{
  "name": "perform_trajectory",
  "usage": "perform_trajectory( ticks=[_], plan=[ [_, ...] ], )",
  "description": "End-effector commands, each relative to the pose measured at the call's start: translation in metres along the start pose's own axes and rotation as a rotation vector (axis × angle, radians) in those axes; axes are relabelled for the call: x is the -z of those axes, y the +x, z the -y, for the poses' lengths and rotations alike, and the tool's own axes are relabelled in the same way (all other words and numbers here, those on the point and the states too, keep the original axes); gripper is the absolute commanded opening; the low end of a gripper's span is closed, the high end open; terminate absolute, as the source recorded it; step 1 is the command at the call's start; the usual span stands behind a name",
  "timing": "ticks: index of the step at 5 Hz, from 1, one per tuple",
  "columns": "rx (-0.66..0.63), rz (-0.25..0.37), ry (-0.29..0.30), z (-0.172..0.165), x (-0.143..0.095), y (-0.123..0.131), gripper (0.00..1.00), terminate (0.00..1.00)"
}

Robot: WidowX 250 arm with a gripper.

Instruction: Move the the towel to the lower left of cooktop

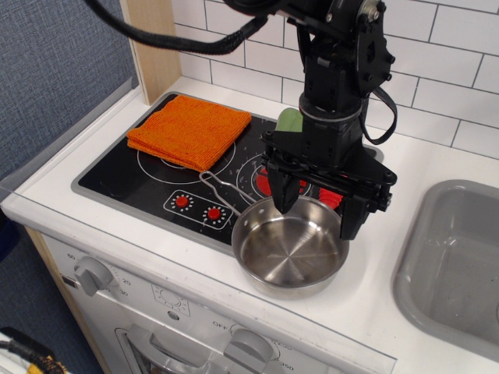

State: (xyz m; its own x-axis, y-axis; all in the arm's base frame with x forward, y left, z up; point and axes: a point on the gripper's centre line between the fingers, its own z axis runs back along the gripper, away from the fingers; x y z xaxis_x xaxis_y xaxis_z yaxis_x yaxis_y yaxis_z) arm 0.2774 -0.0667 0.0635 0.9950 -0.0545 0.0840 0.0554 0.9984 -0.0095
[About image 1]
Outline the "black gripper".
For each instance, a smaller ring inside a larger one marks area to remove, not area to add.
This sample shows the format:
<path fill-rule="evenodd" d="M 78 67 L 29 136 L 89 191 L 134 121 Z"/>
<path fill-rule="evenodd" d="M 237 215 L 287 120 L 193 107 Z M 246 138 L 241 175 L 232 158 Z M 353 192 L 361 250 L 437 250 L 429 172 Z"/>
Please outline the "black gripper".
<path fill-rule="evenodd" d="M 301 133 L 274 130 L 261 135 L 274 206 L 288 213 L 302 180 L 343 195 L 340 238 L 353 240 L 369 213 L 389 207 L 397 177 L 364 148 L 359 112 L 301 113 Z"/>

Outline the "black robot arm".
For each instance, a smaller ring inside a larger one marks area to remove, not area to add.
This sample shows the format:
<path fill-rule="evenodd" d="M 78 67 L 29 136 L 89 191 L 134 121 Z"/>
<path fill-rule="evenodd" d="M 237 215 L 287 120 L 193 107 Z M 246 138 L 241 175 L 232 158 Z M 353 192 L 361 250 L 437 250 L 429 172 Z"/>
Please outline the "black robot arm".
<path fill-rule="evenodd" d="M 304 66 L 298 132 L 264 132 L 263 163 L 275 207 L 291 210 L 306 181 L 342 197 L 341 238 L 352 240 L 370 213 L 386 210 L 397 177 L 364 146 L 371 95 L 382 89 L 394 56 L 387 49 L 381 1 L 232 1 L 248 16 L 282 14 L 296 27 Z"/>

